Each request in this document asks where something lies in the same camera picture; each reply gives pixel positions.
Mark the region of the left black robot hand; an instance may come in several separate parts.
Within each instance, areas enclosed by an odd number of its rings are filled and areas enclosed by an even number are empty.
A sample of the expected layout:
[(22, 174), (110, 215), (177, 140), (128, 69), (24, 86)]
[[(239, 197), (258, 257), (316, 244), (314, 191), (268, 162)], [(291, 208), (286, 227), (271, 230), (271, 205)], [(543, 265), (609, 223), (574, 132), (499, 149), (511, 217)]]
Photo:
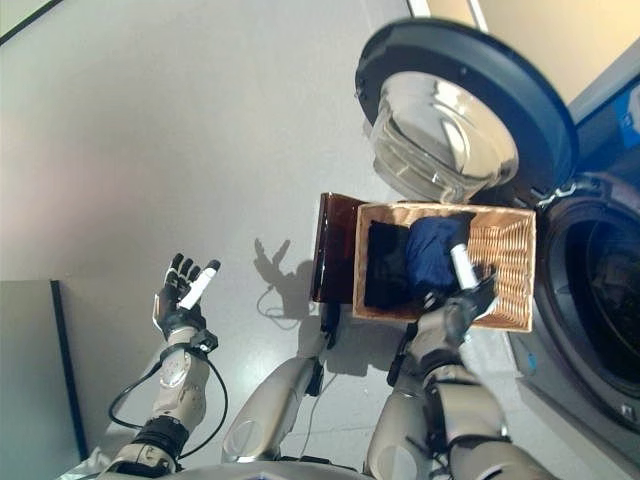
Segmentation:
[(166, 342), (178, 330), (199, 332), (206, 328), (200, 300), (220, 267), (221, 262), (213, 259), (201, 268), (182, 253), (171, 259), (152, 311), (152, 322)]

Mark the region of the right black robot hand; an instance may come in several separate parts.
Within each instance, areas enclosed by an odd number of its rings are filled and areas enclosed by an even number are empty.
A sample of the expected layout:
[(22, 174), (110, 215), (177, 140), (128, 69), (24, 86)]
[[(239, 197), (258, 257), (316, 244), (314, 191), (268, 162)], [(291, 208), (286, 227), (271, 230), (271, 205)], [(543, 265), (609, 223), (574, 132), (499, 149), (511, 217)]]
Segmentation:
[(426, 311), (433, 311), (443, 306), (459, 306), (466, 315), (466, 324), (470, 325), (495, 310), (498, 303), (495, 275), (479, 279), (465, 244), (455, 245), (450, 255), (460, 289), (449, 297), (430, 292), (424, 297), (423, 307)]

